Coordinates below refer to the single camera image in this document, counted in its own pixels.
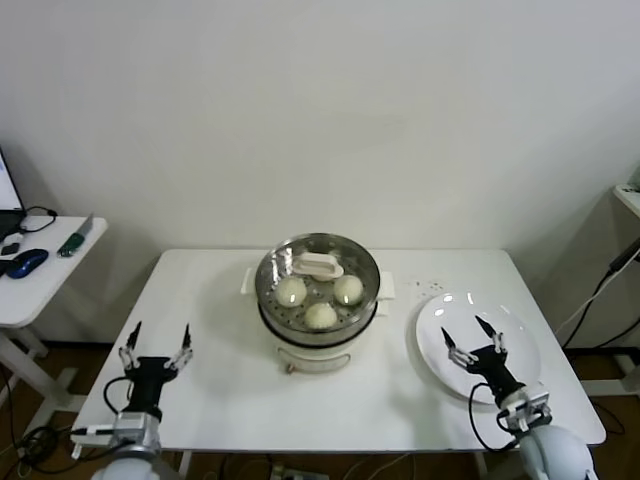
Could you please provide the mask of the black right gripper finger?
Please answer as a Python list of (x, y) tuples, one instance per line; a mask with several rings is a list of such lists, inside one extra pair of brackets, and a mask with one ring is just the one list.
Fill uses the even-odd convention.
[(444, 338), (445, 345), (448, 351), (448, 358), (460, 368), (466, 370), (469, 366), (474, 364), (474, 356), (467, 351), (460, 349), (449, 333), (443, 328), (440, 328)]
[(476, 321), (480, 325), (483, 332), (490, 338), (491, 344), (476, 349), (473, 354), (476, 356), (506, 355), (506, 347), (504, 344), (503, 333), (496, 331), (493, 326), (480, 316), (475, 316)]

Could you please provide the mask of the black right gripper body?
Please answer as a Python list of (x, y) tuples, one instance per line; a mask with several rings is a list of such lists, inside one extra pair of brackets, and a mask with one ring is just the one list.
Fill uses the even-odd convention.
[(495, 398), (507, 398), (525, 386), (506, 367), (505, 351), (497, 352), (494, 346), (489, 345), (476, 349), (471, 354), (476, 360), (467, 364), (465, 370), (470, 374), (482, 376)]

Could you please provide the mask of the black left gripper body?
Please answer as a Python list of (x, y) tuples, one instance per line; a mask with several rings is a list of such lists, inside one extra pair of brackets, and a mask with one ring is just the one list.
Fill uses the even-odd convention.
[(124, 412), (160, 413), (160, 397), (165, 383), (173, 380), (169, 357), (139, 357), (136, 366), (124, 369), (133, 384), (131, 397)]

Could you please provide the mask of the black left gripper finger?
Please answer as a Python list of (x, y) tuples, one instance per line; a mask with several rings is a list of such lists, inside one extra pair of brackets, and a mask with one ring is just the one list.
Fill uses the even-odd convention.
[(118, 350), (123, 370), (125, 372), (133, 371), (140, 366), (140, 361), (135, 354), (135, 347), (141, 330), (142, 322), (138, 322), (134, 330), (129, 334), (124, 346)]
[(193, 349), (192, 349), (190, 325), (187, 324), (185, 327), (181, 348), (167, 362), (167, 369), (178, 374), (186, 367), (186, 365), (191, 361), (192, 358), (193, 358)]

